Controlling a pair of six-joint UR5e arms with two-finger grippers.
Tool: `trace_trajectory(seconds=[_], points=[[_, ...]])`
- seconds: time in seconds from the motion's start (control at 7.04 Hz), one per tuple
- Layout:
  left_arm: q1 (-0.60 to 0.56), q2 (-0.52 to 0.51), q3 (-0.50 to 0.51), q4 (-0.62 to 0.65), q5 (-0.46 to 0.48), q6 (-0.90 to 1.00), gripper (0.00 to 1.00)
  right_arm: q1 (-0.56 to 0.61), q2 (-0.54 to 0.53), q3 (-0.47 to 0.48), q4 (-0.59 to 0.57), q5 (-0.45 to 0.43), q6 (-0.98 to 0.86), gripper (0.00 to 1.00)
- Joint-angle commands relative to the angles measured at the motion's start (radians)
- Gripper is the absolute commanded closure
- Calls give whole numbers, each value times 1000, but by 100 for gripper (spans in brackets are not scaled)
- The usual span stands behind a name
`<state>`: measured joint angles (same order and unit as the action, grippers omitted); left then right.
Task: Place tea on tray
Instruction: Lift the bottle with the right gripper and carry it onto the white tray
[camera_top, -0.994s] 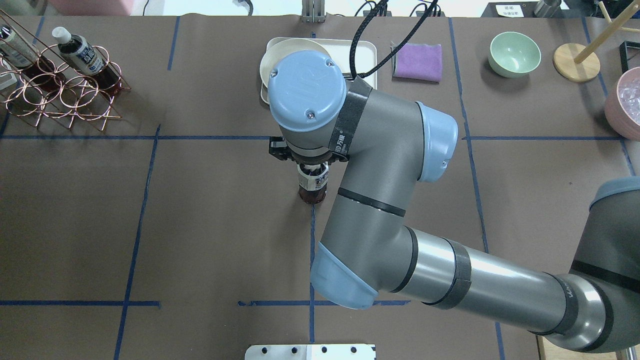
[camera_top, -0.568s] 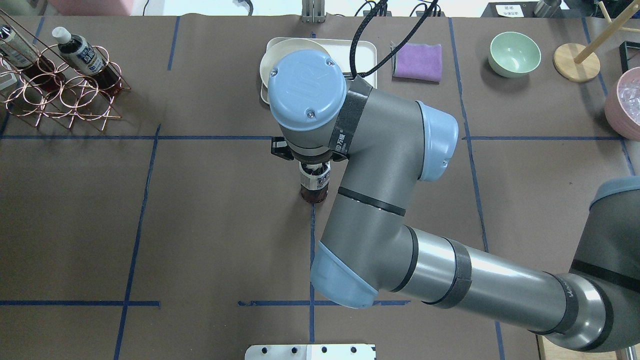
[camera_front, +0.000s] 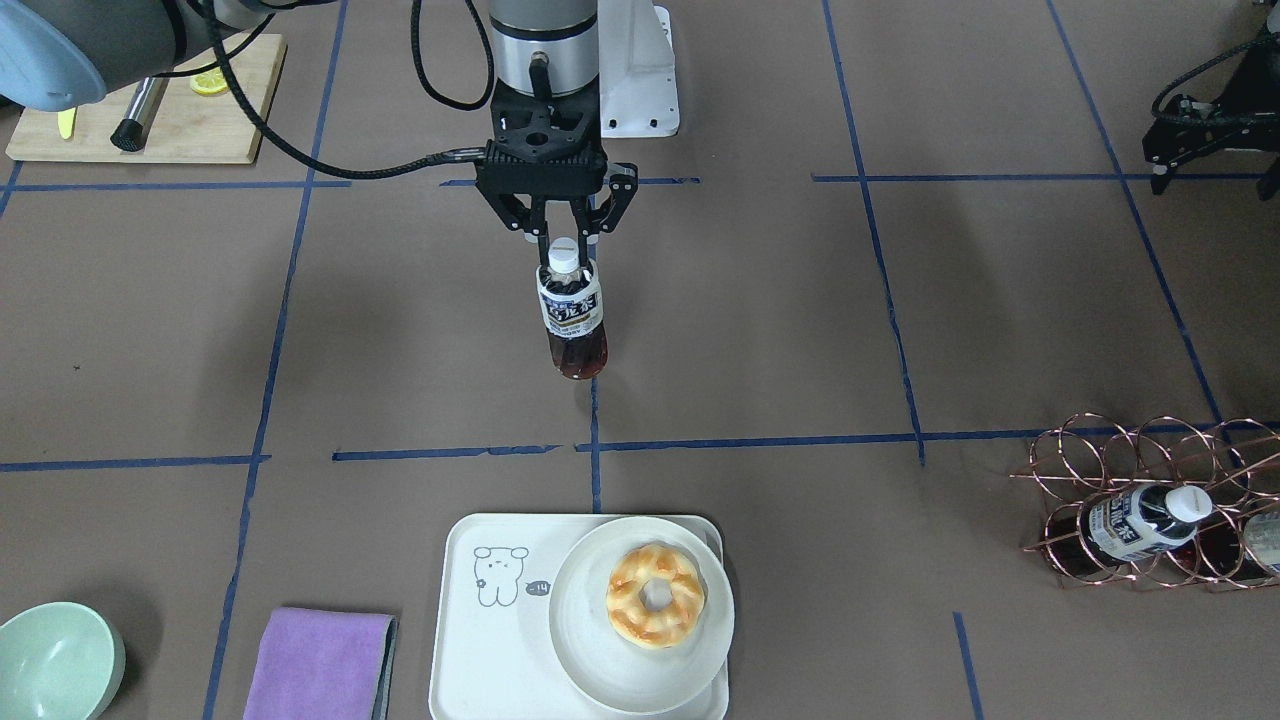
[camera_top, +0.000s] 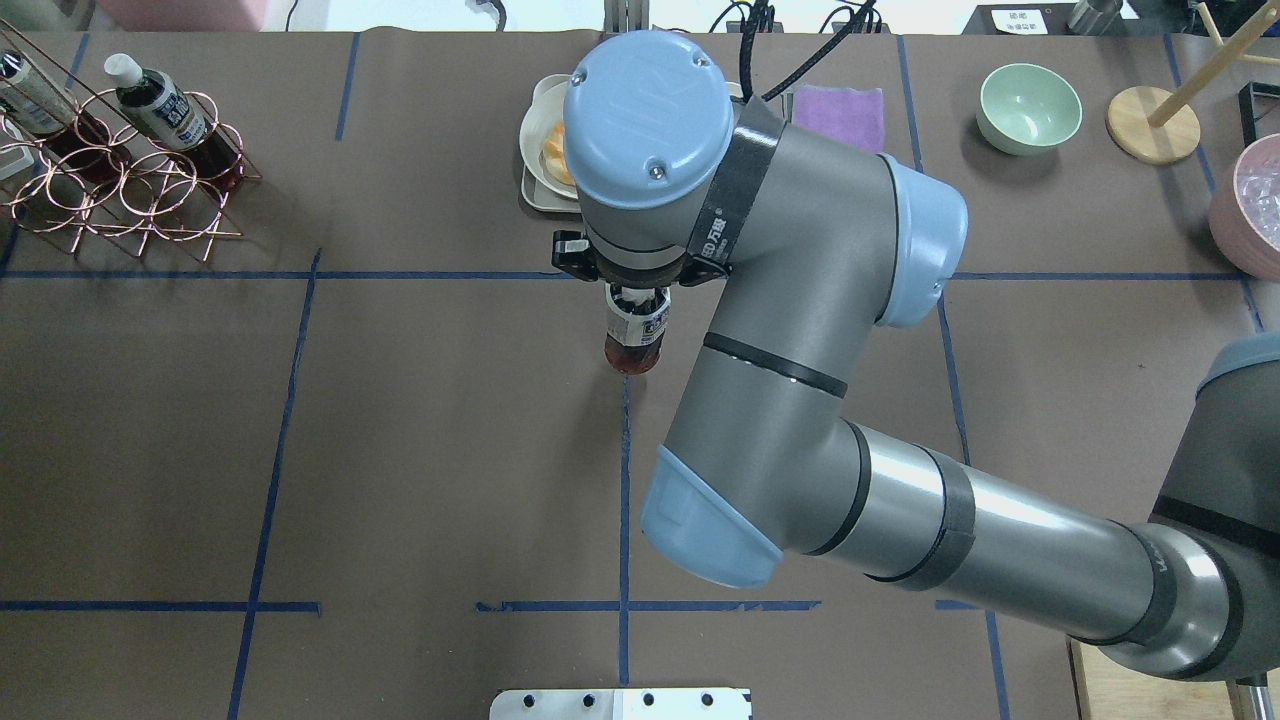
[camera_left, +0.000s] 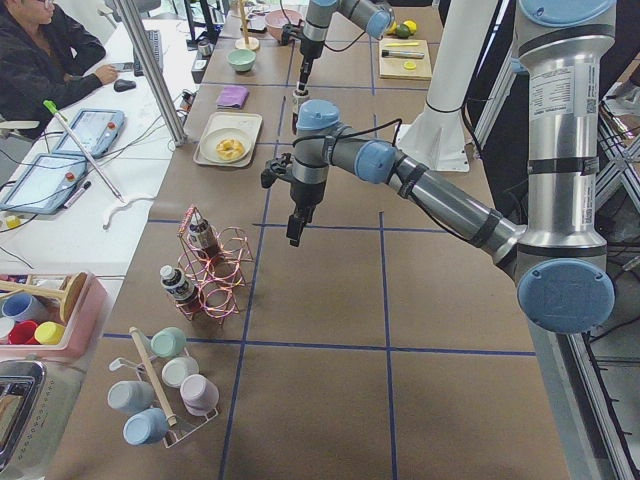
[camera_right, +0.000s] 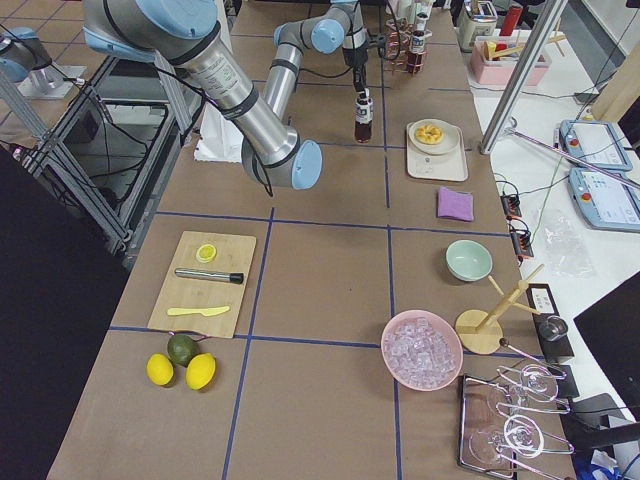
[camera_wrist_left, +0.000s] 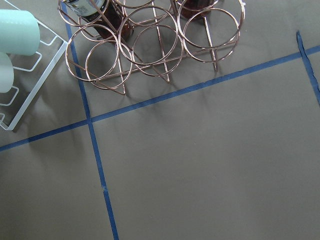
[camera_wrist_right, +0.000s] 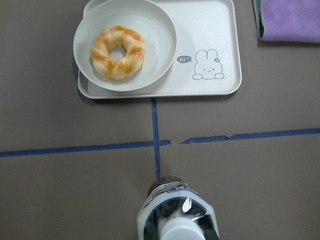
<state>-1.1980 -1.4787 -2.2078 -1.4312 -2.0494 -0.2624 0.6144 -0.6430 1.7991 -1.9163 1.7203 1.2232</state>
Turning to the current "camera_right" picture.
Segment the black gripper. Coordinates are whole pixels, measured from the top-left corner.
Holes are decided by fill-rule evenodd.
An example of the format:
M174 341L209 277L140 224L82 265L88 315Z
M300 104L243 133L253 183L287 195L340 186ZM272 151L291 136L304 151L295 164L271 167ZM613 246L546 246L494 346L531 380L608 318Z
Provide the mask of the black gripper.
M366 80L368 52L366 47L342 48L345 64L352 70L353 86L356 93L364 98L369 96Z

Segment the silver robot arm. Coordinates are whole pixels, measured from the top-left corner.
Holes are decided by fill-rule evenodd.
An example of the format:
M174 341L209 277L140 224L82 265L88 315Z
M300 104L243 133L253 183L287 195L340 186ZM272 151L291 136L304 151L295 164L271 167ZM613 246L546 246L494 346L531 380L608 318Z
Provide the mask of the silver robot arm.
M243 167L267 189L308 189L321 175L320 146L301 140L282 120L305 51L343 50L357 92L366 90L367 35L356 1L334 1L321 16L279 26L276 56L262 90L224 44L213 1L87 1L83 10L90 48L144 63L162 55L185 70L243 134Z

